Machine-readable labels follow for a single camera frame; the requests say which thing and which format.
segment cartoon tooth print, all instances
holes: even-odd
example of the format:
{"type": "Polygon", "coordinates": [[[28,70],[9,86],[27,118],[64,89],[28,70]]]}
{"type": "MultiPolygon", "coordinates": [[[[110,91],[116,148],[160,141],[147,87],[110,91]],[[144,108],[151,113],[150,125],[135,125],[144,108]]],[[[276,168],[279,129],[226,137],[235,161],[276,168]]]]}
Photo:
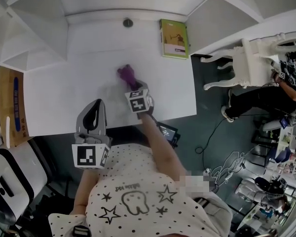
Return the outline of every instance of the cartoon tooth print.
{"type": "Polygon", "coordinates": [[[146,195],[139,191],[126,192],[122,195],[122,202],[132,215],[146,214],[149,212],[146,200],[146,195]]]}

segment green book cover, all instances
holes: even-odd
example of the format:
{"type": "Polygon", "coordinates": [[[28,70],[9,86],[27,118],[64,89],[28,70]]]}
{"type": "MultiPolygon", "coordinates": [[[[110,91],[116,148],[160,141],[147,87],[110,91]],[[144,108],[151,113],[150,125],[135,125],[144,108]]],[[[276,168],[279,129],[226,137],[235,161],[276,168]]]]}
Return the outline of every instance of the green book cover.
{"type": "Polygon", "coordinates": [[[188,58],[188,43],[185,24],[161,19],[162,52],[165,57],[188,58]]]}

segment tabletop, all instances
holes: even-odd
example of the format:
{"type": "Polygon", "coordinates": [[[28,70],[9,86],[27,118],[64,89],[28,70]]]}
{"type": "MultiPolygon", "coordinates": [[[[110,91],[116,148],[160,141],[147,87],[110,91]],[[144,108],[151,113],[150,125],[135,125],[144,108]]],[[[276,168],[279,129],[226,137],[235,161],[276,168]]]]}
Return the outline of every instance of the tabletop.
{"type": "Polygon", "coordinates": [[[196,114],[191,59],[161,56],[157,21],[120,20],[70,25],[68,60],[24,75],[24,102],[30,136],[75,132],[78,114],[101,98],[108,128],[139,124],[127,106],[126,84],[117,69],[130,64],[154,98],[157,120],[196,114]]]}

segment blue label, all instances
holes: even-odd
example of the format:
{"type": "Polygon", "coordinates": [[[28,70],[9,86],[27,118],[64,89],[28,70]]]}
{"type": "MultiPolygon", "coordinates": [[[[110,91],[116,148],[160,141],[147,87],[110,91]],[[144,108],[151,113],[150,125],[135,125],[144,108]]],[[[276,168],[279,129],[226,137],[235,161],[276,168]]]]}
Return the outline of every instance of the blue label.
{"type": "Polygon", "coordinates": [[[21,123],[19,114],[19,79],[17,77],[13,81],[13,105],[15,129],[19,132],[21,130],[21,123]]]}

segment star print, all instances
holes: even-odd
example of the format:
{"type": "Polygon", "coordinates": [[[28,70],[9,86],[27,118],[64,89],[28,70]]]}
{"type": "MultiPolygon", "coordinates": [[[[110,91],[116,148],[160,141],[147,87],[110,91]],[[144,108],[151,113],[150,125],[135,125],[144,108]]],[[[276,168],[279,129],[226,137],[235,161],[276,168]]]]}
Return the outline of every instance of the star print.
{"type": "Polygon", "coordinates": [[[120,218],[119,215],[115,214],[116,206],[112,210],[107,210],[106,208],[102,207],[104,209],[105,214],[100,216],[99,218],[106,218],[109,221],[109,224],[111,224],[113,218],[120,218]]]}
{"type": "Polygon", "coordinates": [[[165,191],[163,192],[157,192],[158,194],[160,194],[161,200],[159,201],[159,203],[161,203],[162,201],[168,200],[170,203],[173,203],[173,198],[172,196],[174,196],[177,192],[170,192],[169,191],[169,187],[167,185],[165,191]]]}
{"type": "Polygon", "coordinates": [[[160,213],[161,215],[163,215],[165,212],[168,212],[168,209],[164,208],[164,206],[161,208],[158,208],[158,207],[156,208],[157,208],[157,213],[160,213]]]}
{"type": "Polygon", "coordinates": [[[107,195],[103,194],[103,196],[104,196],[104,198],[102,198],[101,200],[104,200],[105,199],[106,202],[112,198],[112,197],[110,197],[110,192],[107,195]]]}

